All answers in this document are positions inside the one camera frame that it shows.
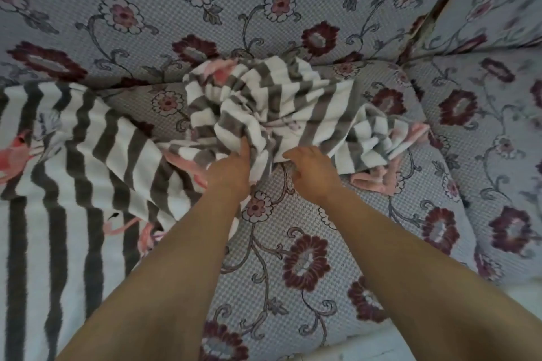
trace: sofa backrest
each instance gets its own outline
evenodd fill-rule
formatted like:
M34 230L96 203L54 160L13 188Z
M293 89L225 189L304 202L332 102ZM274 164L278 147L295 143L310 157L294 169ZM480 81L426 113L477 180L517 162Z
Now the sofa backrest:
M396 60L437 0L0 0L0 85L178 80L216 56Z
M410 58L542 44L542 0L445 0L417 35Z

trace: person's left arm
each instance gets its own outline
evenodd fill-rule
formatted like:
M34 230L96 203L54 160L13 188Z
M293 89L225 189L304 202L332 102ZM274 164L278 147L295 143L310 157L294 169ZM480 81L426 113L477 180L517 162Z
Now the person's left arm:
M249 147L214 162L196 205L112 292L57 360L195 361L233 218L250 191Z

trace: person's right arm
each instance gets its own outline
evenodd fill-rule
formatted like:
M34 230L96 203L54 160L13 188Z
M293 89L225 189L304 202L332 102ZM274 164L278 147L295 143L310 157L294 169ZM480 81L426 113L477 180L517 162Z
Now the person's right arm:
M295 189L335 223L418 361L542 359L539 319L343 187L315 146L284 157L296 165Z

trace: sofa seat cushion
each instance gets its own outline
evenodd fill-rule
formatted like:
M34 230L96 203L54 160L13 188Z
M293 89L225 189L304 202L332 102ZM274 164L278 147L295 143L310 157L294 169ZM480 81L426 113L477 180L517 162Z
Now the sofa seat cushion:
M487 278L542 276L542 54L414 60L406 71L457 181Z
M412 120L425 119L416 92L394 64L367 61L318 70L324 77L364 77L367 99ZM104 93L110 106L136 123L152 124L152 134L161 139L189 135L182 122L186 101L181 84L157 89ZM178 95L177 112L160 113L155 104L164 94ZM208 338L225 325L228 333L237 334L238 349L245 347L254 360L310 352L390 324L327 214L293 191L292 167L277 166L242 212L207 317ZM349 186L347 177L344 184ZM454 188L440 152L422 143L405 153L395 195L355 191L406 230L476 270L474 233Z

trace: forearm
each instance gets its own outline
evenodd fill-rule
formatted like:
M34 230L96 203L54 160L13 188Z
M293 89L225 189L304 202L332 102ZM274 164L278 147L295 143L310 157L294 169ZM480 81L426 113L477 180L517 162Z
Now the forearm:
M521 306L354 192L334 193L323 207L419 360L472 359L478 351L498 359L510 349L499 345L515 334L511 323L518 318L526 336L542 334L542 324Z
M196 360L238 206L227 191L205 193L58 359Z

